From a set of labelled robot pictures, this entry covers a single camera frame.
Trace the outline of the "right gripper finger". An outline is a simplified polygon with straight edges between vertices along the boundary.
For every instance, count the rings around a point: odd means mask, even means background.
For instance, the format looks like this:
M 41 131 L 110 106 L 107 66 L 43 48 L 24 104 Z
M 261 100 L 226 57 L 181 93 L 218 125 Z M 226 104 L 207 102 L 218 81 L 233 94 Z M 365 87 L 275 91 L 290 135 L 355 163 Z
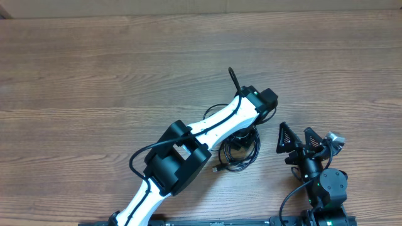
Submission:
M 302 146 L 303 143 L 300 138 L 290 129 L 286 122 L 282 122 L 279 128 L 276 152 L 278 154 L 290 153 Z
M 306 149 L 310 152 L 319 153 L 323 150 L 322 141 L 320 137 L 311 127 L 304 130 Z

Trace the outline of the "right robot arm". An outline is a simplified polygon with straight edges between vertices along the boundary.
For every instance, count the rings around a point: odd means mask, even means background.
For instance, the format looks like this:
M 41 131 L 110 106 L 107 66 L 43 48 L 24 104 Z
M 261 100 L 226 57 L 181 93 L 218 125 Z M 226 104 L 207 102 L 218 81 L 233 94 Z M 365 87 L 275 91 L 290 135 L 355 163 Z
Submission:
M 347 173 L 330 167 L 334 156 L 342 150 L 345 137 L 332 131 L 320 137 L 310 127 L 304 134 L 305 142 L 302 142 L 287 123 L 280 124 L 276 152 L 288 154 L 285 163 L 291 166 L 292 172 L 298 170 L 300 174 L 295 177 L 301 185 L 286 196 L 278 216 L 271 217 L 270 222 L 277 225 L 356 226 L 355 216 L 349 216 L 343 206 L 347 199 Z M 307 193 L 311 209 L 302 211 L 299 216 L 284 217 L 286 202 L 302 190 Z

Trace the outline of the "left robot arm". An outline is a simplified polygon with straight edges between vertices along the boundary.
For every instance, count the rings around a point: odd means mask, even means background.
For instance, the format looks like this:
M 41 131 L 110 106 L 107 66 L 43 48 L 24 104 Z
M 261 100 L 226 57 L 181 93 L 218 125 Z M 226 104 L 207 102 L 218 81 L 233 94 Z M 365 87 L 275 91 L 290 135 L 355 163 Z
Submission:
M 271 89 L 241 87 L 231 103 L 210 117 L 189 125 L 181 120 L 171 124 L 156 143 L 144 147 L 146 167 L 134 172 L 142 184 L 129 205 L 109 217 L 108 225 L 147 225 L 166 198 L 195 179 L 216 145 L 263 122 L 277 105 L 278 96 Z

